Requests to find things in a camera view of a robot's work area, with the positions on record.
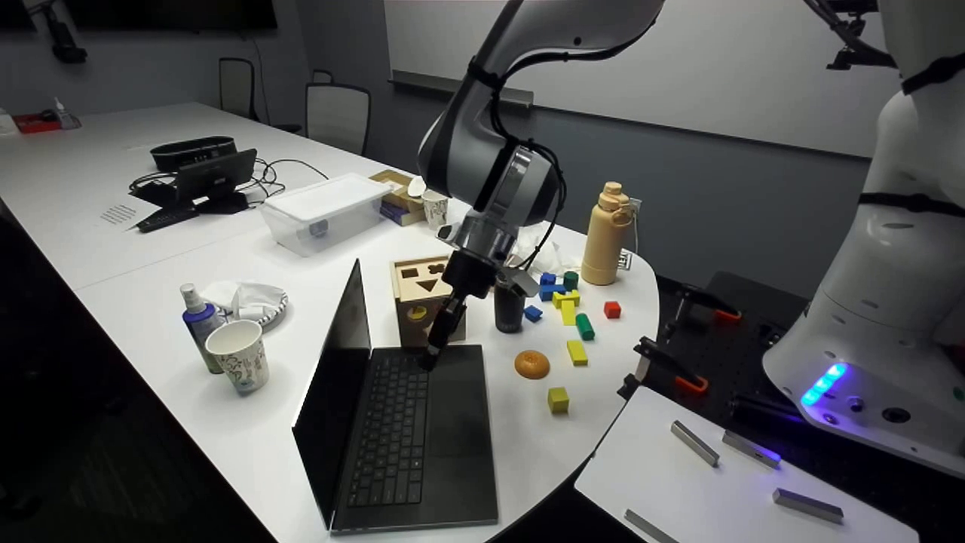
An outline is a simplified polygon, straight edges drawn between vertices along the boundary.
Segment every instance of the laptop keyboard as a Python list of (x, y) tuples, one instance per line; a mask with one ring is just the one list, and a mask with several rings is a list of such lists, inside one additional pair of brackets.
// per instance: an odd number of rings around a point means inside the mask
[(419, 505), (429, 377), (394, 356), (372, 358), (368, 372), (372, 397), (349, 476), (349, 508)]

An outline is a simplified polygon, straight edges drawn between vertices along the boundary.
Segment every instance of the white board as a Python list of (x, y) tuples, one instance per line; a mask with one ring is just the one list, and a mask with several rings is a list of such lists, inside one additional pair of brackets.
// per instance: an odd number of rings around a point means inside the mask
[[(685, 423), (709, 444), (720, 465), (709, 468), (674, 430)], [(609, 428), (596, 454), (579, 472), (576, 487), (601, 511), (626, 523), (635, 511), (648, 524), (682, 543), (713, 540), (781, 540), (781, 543), (916, 543), (916, 530), (881, 511), (781, 465), (777, 471), (720, 444), (725, 428), (666, 401), (651, 390), (637, 390), (622, 418)], [(825, 505), (837, 505), (845, 523), (814, 518), (773, 505), (774, 487), (790, 487)]]
[[(464, 74), (504, 7), (384, 2), (388, 65), (436, 78)], [(867, 38), (885, 46), (877, 15)], [(803, 0), (666, 0), (657, 25), (619, 57), (531, 65), (509, 88), (534, 90), (547, 108), (871, 157), (876, 119), (899, 74), (830, 71), (839, 48)]]

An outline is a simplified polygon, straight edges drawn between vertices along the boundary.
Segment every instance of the wooden bottle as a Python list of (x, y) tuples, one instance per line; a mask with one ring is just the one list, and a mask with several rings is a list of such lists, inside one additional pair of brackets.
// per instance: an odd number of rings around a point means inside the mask
[(585, 233), (583, 279), (605, 285), (614, 279), (626, 239), (631, 233), (627, 197), (619, 182), (605, 182)]

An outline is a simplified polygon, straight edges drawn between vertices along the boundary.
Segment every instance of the floor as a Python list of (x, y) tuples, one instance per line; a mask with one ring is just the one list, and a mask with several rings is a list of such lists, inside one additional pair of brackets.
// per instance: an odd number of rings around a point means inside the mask
[(0, 261), (0, 540), (272, 540), (2, 208)]

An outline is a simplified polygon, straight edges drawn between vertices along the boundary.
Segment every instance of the blue light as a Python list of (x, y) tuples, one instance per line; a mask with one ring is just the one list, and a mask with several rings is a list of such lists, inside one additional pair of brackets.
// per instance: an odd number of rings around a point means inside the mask
[(849, 375), (845, 362), (837, 362), (834, 369), (828, 369), (822, 380), (803, 395), (803, 405), (805, 407), (817, 405), (825, 392), (830, 392), (845, 375)]

